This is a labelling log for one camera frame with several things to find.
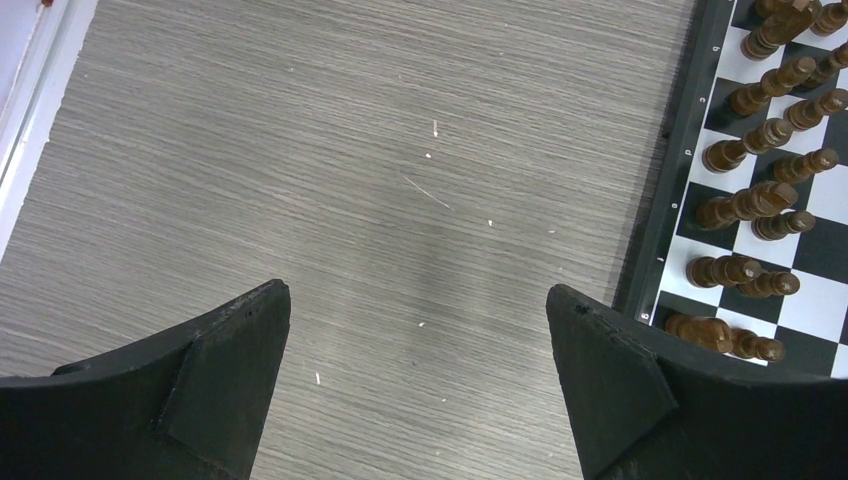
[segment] chessboard frame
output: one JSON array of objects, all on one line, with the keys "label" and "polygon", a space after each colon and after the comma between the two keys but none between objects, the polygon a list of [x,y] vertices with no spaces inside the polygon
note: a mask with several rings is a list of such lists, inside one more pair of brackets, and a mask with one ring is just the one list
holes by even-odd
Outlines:
[{"label": "chessboard frame", "polygon": [[663,262],[674,236],[677,209],[683,203],[693,152],[708,113],[721,48],[735,3],[735,0],[699,0],[694,8],[677,79],[682,82],[682,89],[671,98],[677,108],[670,109],[667,114],[668,146],[650,213],[642,228],[641,243],[635,252],[633,276],[622,308],[626,317],[642,323],[650,322],[654,310]]}]

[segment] checkered pattern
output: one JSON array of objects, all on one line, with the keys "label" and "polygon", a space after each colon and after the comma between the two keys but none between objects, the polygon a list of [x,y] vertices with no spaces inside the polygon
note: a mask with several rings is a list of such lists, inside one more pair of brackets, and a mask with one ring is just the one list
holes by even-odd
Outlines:
[{"label": "checkered pattern", "polygon": [[[750,155],[731,172],[710,173],[701,161],[706,147],[719,140],[740,138],[767,118],[782,117],[788,106],[802,99],[815,98],[836,87],[848,89],[848,71],[843,70],[837,78],[813,91],[795,91],[773,99],[768,109],[759,114],[744,119],[728,114],[726,99],[739,86],[759,81],[765,72],[787,60],[801,56],[819,59],[848,41],[848,27],[824,38],[808,31],[766,60],[748,60],[742,55],[740,44],[761,22],[752,14],[753,3],[754,0],[736,2],[721,46],[703,128],[697,146],[687,152],[693,161],[674,237],[666,258],[661,259],[665,266],[651,324],[661,328],[672,311],[716,316],[731,326],[781,340],[787,349],[786,359],[768,368],[848,377],[848,112],[826,118],[811,130],[795,133],[780,150],[762,156]],[[750,222],[718,232],[705,232],[695,224],[694,210],[702,202],[769,179],[769,167],[779,158],[805,154],[823,146],[835,149],[841,164],[797,185],[800,200],[792,207],[806,209],[816,216],[812,231],[767,242],[753,235]],[[750,299],[734,288],[703,289],[687,281],[685,266],[691,259],[731,254],[755,258],[770,271],[791,271],[801,280],[801,290],[787,297]]]}]

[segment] chessboard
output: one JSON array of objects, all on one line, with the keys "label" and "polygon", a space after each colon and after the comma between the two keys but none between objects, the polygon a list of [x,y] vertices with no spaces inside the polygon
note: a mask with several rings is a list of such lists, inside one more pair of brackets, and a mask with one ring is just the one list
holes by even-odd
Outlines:
[{"label": "chessboard", "polygon": [[[821,3],[846,5],[840,0]],[[771,98],[752,115],[738,115],[729,101],[740,87],[760,82],[788,62],[835,58],[838,48],[848,48],[848,27],[828,36],[807,29],[767,58],[751,60],[743,54],[743,40],[764,24],[755,0],[701,0],[698,9],[690,59],[679,80],[682,94],[624,313],[658,328],[665,328],[675,313],[719,318],[732,328],[778,340],[785,348],[779,362],[740,361],[848,377],[848,112],[824,116],[815,127],[795,131],[788,142],[765,153],[749,153],[730,171],[714,173],[704,162],[711,145],[738,141],[767,120],[784,118],[798,102],[848,89],[848,69],[842,69],[818,87],[797,87]],[[838,165],[793,184],[797,201],[782,210],[812,214],[811,230],[766,241],[754,234],[751,221],[718,230],[697,221],[695,212],[704,202],[775,181],[776,162],[824,148],[838,154]],[[726,256],[756,260],[767,272],[790,272],[800,289],[753,298],[737,287],[703,288],[690,281],[687,265],[694,259]]]}]

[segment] brown chess piece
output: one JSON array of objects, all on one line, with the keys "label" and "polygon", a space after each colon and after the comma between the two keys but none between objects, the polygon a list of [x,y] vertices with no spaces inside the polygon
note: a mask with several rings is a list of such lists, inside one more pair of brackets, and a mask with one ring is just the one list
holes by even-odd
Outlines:
[{"label": "brown chess piece", "polygon": [[720,230],[739,220],[772,217],[798,201],[798,192],[787,183],[764,181],[730,197],[715,197],[695,210],[695,221],[706,230]]},{"label": "brown chess piece", "polygon": [[842,0],[824,7],[810,30],[816,35],[826,37],[844,27],[846,23],[848,23],[848,0]]},{"label": "brown chess piece", "polygon": [[753,282],[736,286],[746,297],[766,298],[794,295],[801,289],[801,280],[790,272],[763,273]]},{"label": "brown chess piece", "polygon": [[714,352],[728,353],[733,349],[733,332],[718,318],[676,313],[666,320],[665,331]]},{"label": "brown chess piece", "polygon": [[778,182],[795,185],[838,164],[839,154],[836,150],[821,148],[806,155],[793,155],[774,162],[772,173]]},{"label": "brown chess piece", "polygon": [[767,362],[779,362],[786,357],[786,347],[779,340],[761,337],[744,328],[731,329],[733,335],[733,355],[748,360],[757,358]]},{"label": "brown chess piece", "polygon": [[753,281],[763,272],[763,267],[751,258],[725,255],[700,257],[686,265],[686,278],[702,288],[732,287]]},{"label": "brown chess piece", "polygon": [[789,121],[770,118],[740,140],[720,140],[707,147],[702,157],[704,167],[713,173],[729,172],[738,167],[749,153],[762,155],[786,145],[794,131]]},{"label": "brown chess piece", "polygon": [[776,2],[774,13],[742,40],[742,54],[763,60],[810,28],[822,10],[819,0]]},{"label": "brown chess piece", "polygon": [[754,3],[754,11],[757,12],[760,18],[768,18],[774,14],[774,11],[777,10],[780,4],[787,2],[789,0],[757,0]]},{"label": "brown chess piece", "polygon": [[751,222],[754,235],[761,240],[782,240],[787,235],[809,232],[816,217],[806,210],[787,212],[774,217],[758,218]]},{"label": "brown chess piece", "polygon": [[848,42],[834,48],[828,56],[819,60],[816,69],[801,85],[807,88],[824,85],[843,68],[848,68]]},{"label": "brown chess piece", "polygon": [[815,100],[802,100],[786,109],[786,120],[798,131],[809,130],[824,117],[839,113],[848,107],[848,90],[836,88]]},{"label": "brown chess piece", "polygon": [[750,83],[730,94],[730,108],[739,115],[753,115],[768,105],[774,97],[789,94],[807,80],[816,69],[813,57],[801,57],[786,62],[780,68],[766,72],[759,82]]}]

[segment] wood grain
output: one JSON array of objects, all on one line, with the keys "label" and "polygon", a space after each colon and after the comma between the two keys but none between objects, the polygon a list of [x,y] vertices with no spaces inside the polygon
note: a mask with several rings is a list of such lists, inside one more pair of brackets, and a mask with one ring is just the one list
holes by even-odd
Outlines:
[{"label": "wood grain", "polygon": [[579,478],[545,295],[612,301],[690,11],[101,0],[0,265],[0,374],[279,277],[254,478]]}]

